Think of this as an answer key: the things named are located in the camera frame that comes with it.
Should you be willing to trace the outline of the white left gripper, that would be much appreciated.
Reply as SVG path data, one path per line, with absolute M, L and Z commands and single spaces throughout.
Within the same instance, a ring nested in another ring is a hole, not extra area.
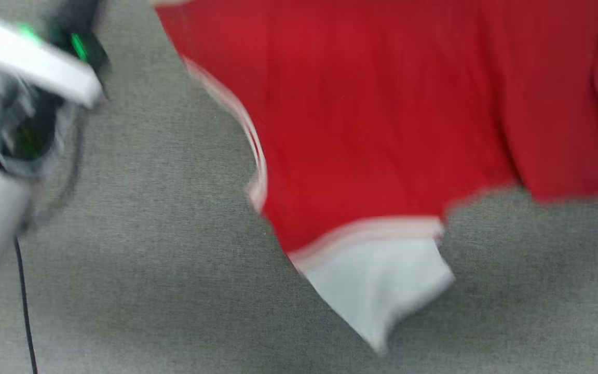
M 28 26 L 0 19 L 0 171 L 42 175 L 60 158 L 71 128 L 103 95 L 86 62 Z

